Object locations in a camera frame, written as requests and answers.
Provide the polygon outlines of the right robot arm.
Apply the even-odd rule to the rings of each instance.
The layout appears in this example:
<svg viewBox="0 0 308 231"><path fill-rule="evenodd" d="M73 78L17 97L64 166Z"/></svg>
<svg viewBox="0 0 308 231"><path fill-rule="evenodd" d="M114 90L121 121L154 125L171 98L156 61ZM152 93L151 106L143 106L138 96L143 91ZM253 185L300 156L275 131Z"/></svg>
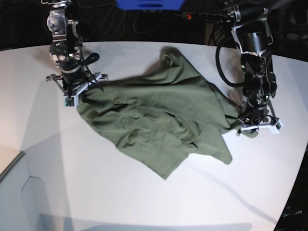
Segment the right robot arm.
<svg viewBox="0 0 308 231"><path fill-rule="evenodd" d="M88 57L83 54L83 41L79 33L76 0L42 0L50 6L47 27L52 34L50 59L61 72L51 74L47 81L53 81L63 92L65 107L78 107L79 96L91 85L100 90L99 80L107 75L92 73L89 65L98 61L99 54L93 52Z"/></svg>

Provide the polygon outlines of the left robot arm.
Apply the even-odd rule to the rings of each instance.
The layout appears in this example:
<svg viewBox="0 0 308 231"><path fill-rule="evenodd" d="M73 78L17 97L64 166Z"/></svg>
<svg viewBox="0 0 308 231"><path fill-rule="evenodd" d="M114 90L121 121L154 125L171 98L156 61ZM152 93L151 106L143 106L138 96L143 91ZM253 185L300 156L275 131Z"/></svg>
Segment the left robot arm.
<svg viewBox="0 0 308 231"><path fill-rule="evenodd" d="M241 88L245 97L238 115L241 124L238 134L252 134L261 128L279 134L283 127L271 103L277 90L270 49L273 36L268 24L268 14L273 5L272 1L265 0L224 0L220 9L225 21L230 24L230 36L224 38L216 49L218 73L228 86ZM221 69L220 50L230 41L234 41L241 52L242 83L230 82Z"/></svg>

